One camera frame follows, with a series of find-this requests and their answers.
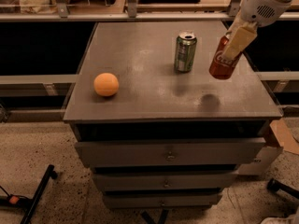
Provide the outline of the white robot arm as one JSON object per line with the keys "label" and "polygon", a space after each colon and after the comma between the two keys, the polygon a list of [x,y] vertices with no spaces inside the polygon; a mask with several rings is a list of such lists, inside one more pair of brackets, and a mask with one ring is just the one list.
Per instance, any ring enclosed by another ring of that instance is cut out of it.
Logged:
{"label": "white robot arm", "polygon": [[256,37],[257,29],[274,23],[292,0],[242,0],[240,10],[228,30],[228,43],[222,57],[233,60]]}

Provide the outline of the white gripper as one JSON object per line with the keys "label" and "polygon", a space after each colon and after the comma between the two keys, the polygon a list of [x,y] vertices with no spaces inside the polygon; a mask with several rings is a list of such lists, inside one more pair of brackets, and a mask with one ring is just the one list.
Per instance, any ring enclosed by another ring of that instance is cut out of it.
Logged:
{"label": "white gripper", "polygon": [[233,60],[256,37],[257,24],[274,23],[291,5],[292,0],[243,0],[226,36],[229,38],[222,56]]}

